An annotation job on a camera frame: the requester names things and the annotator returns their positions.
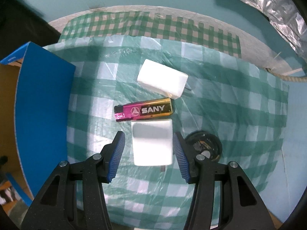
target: white block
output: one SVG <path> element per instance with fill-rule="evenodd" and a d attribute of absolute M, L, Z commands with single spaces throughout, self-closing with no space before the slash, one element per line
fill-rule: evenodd
<path fill-rule="evenodd" d="M 148 59 L 138 75 L 141 87 L 172 99 L 182 95 L 187 79 L 187 74 Z"/>
<path fill-rule="evenodd" d="M 162 166 L 172 164 L 172 120 L 132 121 L 134 164 Z"/>

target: green checkered tablecloth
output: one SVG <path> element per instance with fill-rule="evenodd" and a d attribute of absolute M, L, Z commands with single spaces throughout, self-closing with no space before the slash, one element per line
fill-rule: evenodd
<path fill-rule="evenodd" d="M 68 22 L 59 42 L 114 34 L 188 42 L 241 58 L 237 35 L 192 19 L 143 11 L 102 11 L 79 16 Z"/>
<path fill-rule="evenodd" d="M 148 37 L 113 35 L 76 38 L 46 47 L 76 65 L 67 129 L 68 160 L 83 161 L 110 143 L 118 130 L 126 146 L 116 178 L 103 184 L 112 222 L 147 229 L 182 229 L 193 185 L 182 179 L 178 163 L 160 167 L 133 163 L 131 123 L 117 123 L 118 104 L 157 99 L 137 84 L 145 59 L 189 75 L 191 90 L 173 101 L 173 130 L 217 135 L 220 162 L 236 161 L 262 191 L 281 156 L 286 126 L 288 86 L 255 65 L 214 49 Z M 82 190 L 77 188 L 78 206 Z M 217 223 L 215 203 L 212 224 Z"/>

